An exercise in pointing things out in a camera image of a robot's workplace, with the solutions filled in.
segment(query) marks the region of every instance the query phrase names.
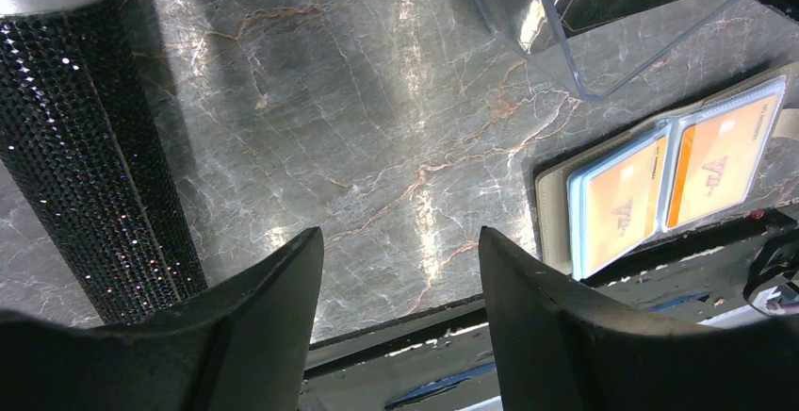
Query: orange card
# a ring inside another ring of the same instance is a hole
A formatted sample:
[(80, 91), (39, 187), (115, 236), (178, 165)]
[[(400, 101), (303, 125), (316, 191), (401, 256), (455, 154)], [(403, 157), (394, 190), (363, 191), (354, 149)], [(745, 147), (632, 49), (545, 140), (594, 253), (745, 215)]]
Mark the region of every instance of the orange card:
[(667, 144), (661, 137), (588, 183), (584, 276), (655, 233)]
[(683, 132), (666, 228), (746, 198), (779, 95), (769, 95)]

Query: black sparkly microphone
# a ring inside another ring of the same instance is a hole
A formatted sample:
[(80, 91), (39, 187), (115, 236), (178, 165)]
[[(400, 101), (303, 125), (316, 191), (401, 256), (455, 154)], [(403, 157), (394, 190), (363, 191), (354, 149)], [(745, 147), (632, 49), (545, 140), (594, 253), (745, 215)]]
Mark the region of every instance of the black sparkly microphone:
[(109, 0), (0, 0), (0, 158), (106, 323), (207, 288)]

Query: transparent acrylic box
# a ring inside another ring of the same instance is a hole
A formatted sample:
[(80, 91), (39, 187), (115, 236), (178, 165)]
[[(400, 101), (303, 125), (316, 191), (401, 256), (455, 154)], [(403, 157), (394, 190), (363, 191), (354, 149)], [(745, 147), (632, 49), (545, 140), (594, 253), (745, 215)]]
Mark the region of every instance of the transparent acrylic box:
[(584, 100), (599, 100), (737, 0), (477, 0), (489, 27)]

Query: microphone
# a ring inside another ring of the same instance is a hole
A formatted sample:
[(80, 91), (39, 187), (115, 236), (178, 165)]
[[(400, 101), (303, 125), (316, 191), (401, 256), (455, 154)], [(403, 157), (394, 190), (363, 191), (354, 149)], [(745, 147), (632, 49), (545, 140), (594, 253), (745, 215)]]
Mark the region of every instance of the microphone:
[(111, 0), (0, 0), (0, 159), (105, 323), (207, 288)]

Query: gray marble surface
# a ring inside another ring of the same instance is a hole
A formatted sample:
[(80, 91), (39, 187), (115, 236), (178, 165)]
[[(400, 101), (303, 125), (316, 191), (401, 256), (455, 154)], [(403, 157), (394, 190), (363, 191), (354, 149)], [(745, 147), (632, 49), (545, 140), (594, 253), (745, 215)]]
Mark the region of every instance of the gray marble surface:
[[(799, 58), (799, 29), (747, 0), (589, 104), (473, 0), (117, 1), (211, 284), (321, 225), (314, 340), (479, 293), (482, 225), (537, 252), (534, 171)], [(797, 150), (773, 143), (736, 211), (799, 197)], [(2, 305), (100, 324), (5, 169), (0, 196)]]

